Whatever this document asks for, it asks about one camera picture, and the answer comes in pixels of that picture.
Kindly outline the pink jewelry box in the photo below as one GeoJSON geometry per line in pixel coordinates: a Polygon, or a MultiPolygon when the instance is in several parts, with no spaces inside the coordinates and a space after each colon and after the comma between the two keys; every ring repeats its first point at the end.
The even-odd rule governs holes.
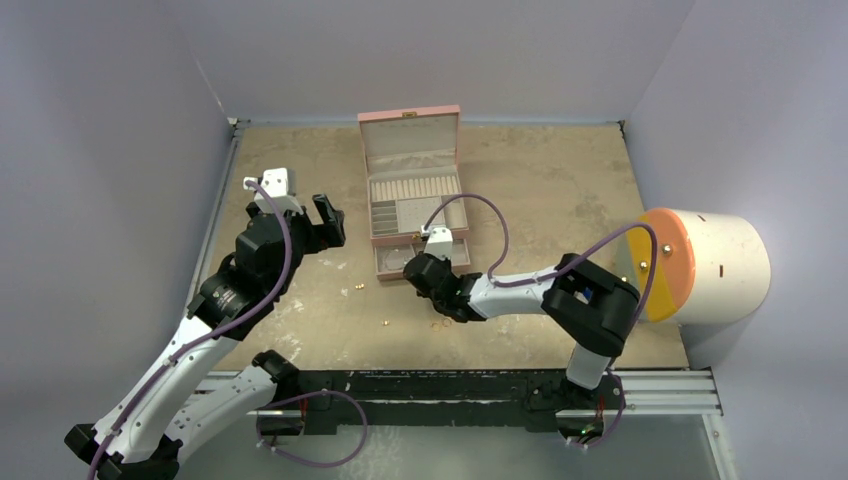
{"type": "Polygon", "coordinates": [[[405,264],[424,250],[421,227],[445,225],[453,235],[452,265],[471,267],[470,228],[461,199],[457,105],[364,112],[357,115],[366,168],[370,240],[376,278],[402,277],[405,264]]]}

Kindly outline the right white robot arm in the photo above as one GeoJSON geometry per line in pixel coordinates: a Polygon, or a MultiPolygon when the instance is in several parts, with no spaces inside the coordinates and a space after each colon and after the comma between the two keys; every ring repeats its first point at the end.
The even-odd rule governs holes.
{"type": "Polygon", "coordinates": [[[457,275],[448,259],[420,253],[403,278],[441,315],[459,323],[506,315],[546,315],[576,342],[561,381],[564,399],[584,407],[601,391],[644,308],[632,284],[576,253],[545,269],[488,278],[457,275]]]}

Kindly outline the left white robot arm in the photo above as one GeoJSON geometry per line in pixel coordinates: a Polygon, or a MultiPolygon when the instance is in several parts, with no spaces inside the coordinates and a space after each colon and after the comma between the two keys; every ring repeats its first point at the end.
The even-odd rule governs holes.
{"type": "Polygon", "coordinates": [[[91,479],[172,479],[202,445],[249,411],[292,405],[299,371],[269,350],[222,389],[191,402],[211,369],[274,309],[306,255],[344,245],[345,214],[323,194],[311,222],[291,197],[258,198],[235,249],[187,306],[176,333],[131,392],[94,424],[65,437],[91,479]]]}

